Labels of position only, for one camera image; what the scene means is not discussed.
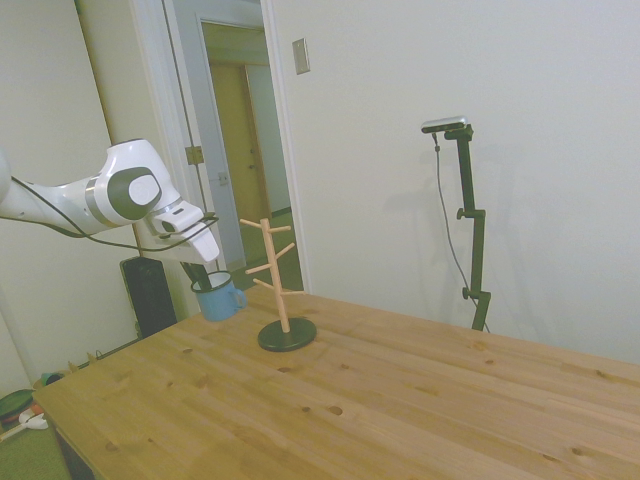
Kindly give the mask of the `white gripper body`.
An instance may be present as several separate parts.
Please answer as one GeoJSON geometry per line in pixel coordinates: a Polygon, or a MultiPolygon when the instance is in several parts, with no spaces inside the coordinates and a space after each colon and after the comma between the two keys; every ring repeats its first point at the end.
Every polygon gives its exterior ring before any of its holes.
{"type": "Polygon", "coordinates": [[[220,254],[213,233],[204,223],[196,223],[183,232],[155,236],[154,243],[162,258],[180,262],[207,264],[220,254]]]}

